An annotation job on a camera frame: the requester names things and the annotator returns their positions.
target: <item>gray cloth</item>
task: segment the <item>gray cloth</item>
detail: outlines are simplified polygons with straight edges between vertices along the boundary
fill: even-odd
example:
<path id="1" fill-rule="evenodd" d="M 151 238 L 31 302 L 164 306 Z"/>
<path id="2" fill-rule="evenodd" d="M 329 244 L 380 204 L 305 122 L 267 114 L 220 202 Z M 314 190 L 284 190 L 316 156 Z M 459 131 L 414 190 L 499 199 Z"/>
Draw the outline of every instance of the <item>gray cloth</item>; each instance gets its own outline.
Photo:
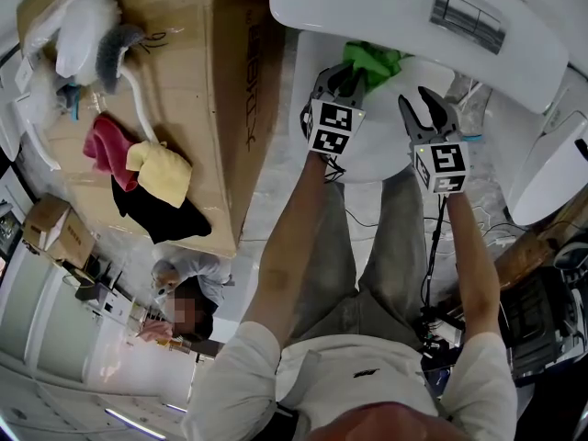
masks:
<path id="1" fill-rule="evenodd" d="M 378 231 L 359 291 L 344 188 L 327 185 L 288 344 L 364 334 L 421 348 L 411 324 L 420 315 L 425 270 L 423 198 L 411 166 L 383 182 Z"/>

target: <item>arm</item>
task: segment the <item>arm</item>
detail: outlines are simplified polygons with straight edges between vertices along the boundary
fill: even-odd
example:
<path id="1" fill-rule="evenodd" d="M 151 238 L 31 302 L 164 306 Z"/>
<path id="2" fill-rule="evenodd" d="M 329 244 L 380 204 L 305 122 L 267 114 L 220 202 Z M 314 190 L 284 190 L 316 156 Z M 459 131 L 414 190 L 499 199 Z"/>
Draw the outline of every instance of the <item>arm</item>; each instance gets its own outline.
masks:
<path id="1" fill-rule="evenodd" d="M 322 205 L 325 164 L 311 153 L 262 256 L 259 284 L 236 335 L 194 388 L 182 423 L 189 440 L 248 439 L 276 406 L 288 338 Z"/>
<path id="2" fill-rule="evenodd" d="M 447 210 L 456 247 L 459 294 L 466 319 L 466 341 L 485 332 L 500 335 L 498 274 L 466 195 L 449 195 Z"/>
<path id="3" fill-rule="evenodd" d="M 267 241 L 259 284 L 243 322 L 258 322 L 286 342 L 302 279 L 311 256 L 324 199 L 326 164 L 309 153 L 288 204 Z"/>
<path id="4" fill-rule="evenodd" d="M 442 403 L 472 439 L 515 438 L 516 389 L 500 336 L 500 284 L 468 198 L 447 199 L 458 260 L 466 343 Z"/>

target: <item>small cardboard box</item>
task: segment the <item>small cardboard box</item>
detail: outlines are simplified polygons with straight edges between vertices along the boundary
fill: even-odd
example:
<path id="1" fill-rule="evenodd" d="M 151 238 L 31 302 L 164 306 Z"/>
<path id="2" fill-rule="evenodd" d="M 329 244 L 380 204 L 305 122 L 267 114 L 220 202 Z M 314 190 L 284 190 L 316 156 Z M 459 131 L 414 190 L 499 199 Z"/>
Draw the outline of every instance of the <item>small cardboard box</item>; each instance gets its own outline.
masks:
<path id="1" fill-rule="evenodd" d="M 94 248 L 94 237 L 69 203 L 44 196 L 25 219 L 23 239 L 56 261 L 84 269 Z"/>
<path id="2" fill-rule="evenodd" d="M 17 10 L 21 41 L 53 1 L 23 0 Z M 127 51 L 125 64 L 140 82 L 149 121 L 159 141 L 192 165 L 187 199 L 212 227 L 209 236 L 176 244 L 234 256 L 276 123 L 283 27 L 271 16 L 269 0 L 117 2 L 122 22 L 148 35 Z M 44 50 L 52 59 L 51 45 Z M 110 178 L 94 170 L 82 152 L 99 112 L 143 140 L 130 86 L 120 80 L 114 96 L 100 86 L 86 92 L 77 122 L 63 115 L 45 130 L 51 153 L 85 219 L 146 235 L 129 216 L 120 217 Z"/>

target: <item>floor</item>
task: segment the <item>floor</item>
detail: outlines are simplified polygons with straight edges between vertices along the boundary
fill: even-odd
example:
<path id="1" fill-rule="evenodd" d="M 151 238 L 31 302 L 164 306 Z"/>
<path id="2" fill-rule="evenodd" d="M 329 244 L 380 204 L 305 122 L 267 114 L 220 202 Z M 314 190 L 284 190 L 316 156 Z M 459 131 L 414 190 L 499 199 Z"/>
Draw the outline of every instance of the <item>floor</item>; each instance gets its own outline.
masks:
<path id="1" fill-rule="evenodd" d="M 228 290 L 227 300 L 219 309 L 220 317 L 234 322 L 241 319 L 248 300 L 253 296 L 259 258 L 267 237 L 300 173 L 300 167 L 290 159 L 288 153 L 288 111 L 298 34 L 295 30 L 287 31 L 276 133 L 243 226 L 241 246 L 233 262 L 233 277 L 237 286 Z M 447 99 L 457 102 L 468 93 L 469 87 L 470 79 L 457 76 Z M 472 96 L 463 112 L 460 112 L 463 132 L 469 135 L 482 134 L 481 119 L 489 95 L 490 89 L 483 87 Z M 488 231 L 494 224 L 505 222 L 503 196 L 494 181 L 492 166 L 483 140 L 470 144 L 470 158 L 472 170 L 467 192 L 480 227 Z M 27 138 L 23 140 L 22 153 L 17 162 L 36 192 L 49 191 L 63 198 L 69 197 L 59 173 L 49 171 L 34 153 Z M 373 243 L 375 227 L 372 224 L 378 222 L 380 190 L 380 183 L 349 185 L 345 190 L 347 208 L 358 221 L 365 224 L 360 225 L 350 216 L 348 217 L 358 276 L 361 276 Z M 425 217 L 437 217 L 436 201 L 436 197 L 424 196 Z M 435 220 L 425 220 L 427 244 L 430 244 L 434 227 Z M 97 246 L 101 253 L 112 260 L 115 269 L 123 271 L 120 284 L 134 295 L 139 303 L 148 305 L 151 299 L 150 270 L 155 261 L 151 241 L 107 227 L 100 227 L 96 232 Z M 492 229 L 485 235 L 484 240 L 489 245 L 491 253 L 497 256 L 503 251 L 501 243 L 509 243 L 518 234 L 520 231 L 503 226 Z M 456 279 L 452 235 L 449 225 L 444 224 L 435 262 L 432 300 L 441 299 L 451 292 L 456 286 Z"/>

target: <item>black cloth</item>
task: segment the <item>black cloth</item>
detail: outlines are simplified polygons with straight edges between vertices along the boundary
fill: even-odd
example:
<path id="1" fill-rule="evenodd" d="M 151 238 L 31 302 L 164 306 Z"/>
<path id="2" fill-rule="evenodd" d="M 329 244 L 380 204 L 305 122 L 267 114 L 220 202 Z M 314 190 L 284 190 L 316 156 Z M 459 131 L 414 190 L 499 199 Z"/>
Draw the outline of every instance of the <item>black cloth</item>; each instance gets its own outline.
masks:
<path id="1" fill-rule="evenodd" d="M 182 240 L 212 232 L 202 213 L 187 199 L 180 208 L 150 195 L 141 185 L 125 193 L 114 176 L 110 177 L 112 196 L 122 217 L 127 214 L 137 221 L 151 236 L 153 243 Z"/>

